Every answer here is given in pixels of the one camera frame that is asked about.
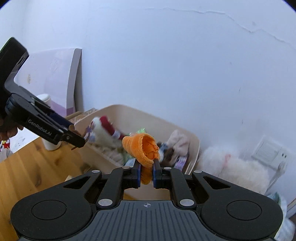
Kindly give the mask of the white fluffy plush toy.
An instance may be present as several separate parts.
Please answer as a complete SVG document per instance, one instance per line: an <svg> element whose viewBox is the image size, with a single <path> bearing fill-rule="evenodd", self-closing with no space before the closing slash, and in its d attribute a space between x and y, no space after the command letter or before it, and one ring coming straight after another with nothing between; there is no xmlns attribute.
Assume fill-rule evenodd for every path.
<svg viewBox="0 0 296 241"><path fill-rule="evenodd" d="M267 168L258 161L240 159L234 152L221 147L204 150L197 169L259 194L265 194L269 187Z"/></svg>

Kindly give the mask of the beige plastic storage basket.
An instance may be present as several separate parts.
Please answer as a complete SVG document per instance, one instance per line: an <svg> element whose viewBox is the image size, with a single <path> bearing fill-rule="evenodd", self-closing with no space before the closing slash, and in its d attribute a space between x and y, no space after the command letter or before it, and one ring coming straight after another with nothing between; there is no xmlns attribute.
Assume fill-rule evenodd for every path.
<svg viewBox="0 0 296 241"><path fill-rule="evenodd" d="M169 190L153 188L154 159L163 167L191 174L199 154L200 141L195 134L125 105L86 111L74 118L74 126L86 138L79 152L89 166L109 174L140 162L141 187L125 191L134 200L170 198Z"/></svg>

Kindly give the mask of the orange plush pouch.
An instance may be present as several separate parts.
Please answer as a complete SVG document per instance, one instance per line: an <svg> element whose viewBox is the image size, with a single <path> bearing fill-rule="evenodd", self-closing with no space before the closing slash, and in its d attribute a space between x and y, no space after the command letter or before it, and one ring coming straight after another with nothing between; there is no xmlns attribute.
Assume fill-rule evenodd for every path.
<svg viewBox="0 0 296 241"><path fill-rule="evenodd" d="M148 185L152 180L154 160L159 160L159 148L155 139L148 133L136 133L122 139L125 151L141 164L140 181Z"/></svg>

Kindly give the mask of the brown hair claw clip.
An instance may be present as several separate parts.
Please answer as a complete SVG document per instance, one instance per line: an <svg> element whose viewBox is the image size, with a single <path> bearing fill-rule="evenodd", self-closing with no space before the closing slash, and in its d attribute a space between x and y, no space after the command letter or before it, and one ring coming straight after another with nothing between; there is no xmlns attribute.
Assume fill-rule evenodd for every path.
<svg viewBox="0 0 296 241"><path fill-rule="evenodd" d="M83 134L79 133L77 130L72 130L72 132L74 133L74 137L78 138L78 140L81 142L81 145L80 146L73 145L71 150L75 150L77 148L82 148L89 141L90 132L88 132L87 130L85 130Z"/></svg>

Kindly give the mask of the purple white flat board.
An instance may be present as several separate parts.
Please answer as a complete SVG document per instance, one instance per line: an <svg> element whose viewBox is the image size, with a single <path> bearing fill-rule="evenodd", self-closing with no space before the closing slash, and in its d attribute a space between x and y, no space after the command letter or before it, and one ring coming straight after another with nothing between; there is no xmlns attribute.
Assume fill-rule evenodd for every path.
<svg viewBox="0 0 296 241"><path fill-rule="evenodd" d="M51 108L61 116L74 113L74 89L82 50L53 49L30 53L15 83L32 94L48 94Z"/></svg>

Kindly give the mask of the light blue bedding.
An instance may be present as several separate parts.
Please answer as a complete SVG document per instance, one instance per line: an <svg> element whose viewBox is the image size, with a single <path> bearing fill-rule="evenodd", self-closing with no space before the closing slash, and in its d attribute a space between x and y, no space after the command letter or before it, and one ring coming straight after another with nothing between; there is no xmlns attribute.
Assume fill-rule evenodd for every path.
<svg viewBox="0 0 296 241"><path fill-rule="evenodd" d="M280 206L283 215L280 229L277 231L274 239L278 241L292 241L295 234L295 224L287 218L286 199L278 192L271 193L268 197Z"/></svg>

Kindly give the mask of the red white plush slipper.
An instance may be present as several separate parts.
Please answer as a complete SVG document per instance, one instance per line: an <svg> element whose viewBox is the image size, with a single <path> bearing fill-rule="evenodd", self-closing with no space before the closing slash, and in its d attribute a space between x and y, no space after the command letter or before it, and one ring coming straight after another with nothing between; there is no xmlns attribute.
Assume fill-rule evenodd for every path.
<svg viewBox="0 0 296 241"><path fill-rule="evenodd" d="M125 137L121 131L115 129L107 116L95 117L90 126L86 128L88 142L93 145L121 148L122 139Z"/></svg>

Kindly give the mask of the white wall socket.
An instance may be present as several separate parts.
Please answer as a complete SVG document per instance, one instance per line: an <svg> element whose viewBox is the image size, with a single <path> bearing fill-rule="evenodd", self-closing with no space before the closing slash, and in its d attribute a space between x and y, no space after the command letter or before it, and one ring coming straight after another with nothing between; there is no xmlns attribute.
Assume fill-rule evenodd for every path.
<svg viewBox="0 0 296 241"><path fill-rule="evenodd" d="M276 170L281 163L295 161L295 153L278 141L263 136L251 155L252 159Z"/></svg>

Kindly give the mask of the pink fluffy plush item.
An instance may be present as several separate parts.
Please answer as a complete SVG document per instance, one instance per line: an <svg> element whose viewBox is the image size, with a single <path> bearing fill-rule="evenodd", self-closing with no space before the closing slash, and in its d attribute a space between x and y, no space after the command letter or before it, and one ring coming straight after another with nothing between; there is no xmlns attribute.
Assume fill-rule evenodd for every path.
<svg viewBox="0 0 296 241"><path fill-rule="evenodd" d="M187 156L189 152L190 139L179 130L174 130L166 142L169 148L174 149L171 162L176 162L179 156Z"/></svg>

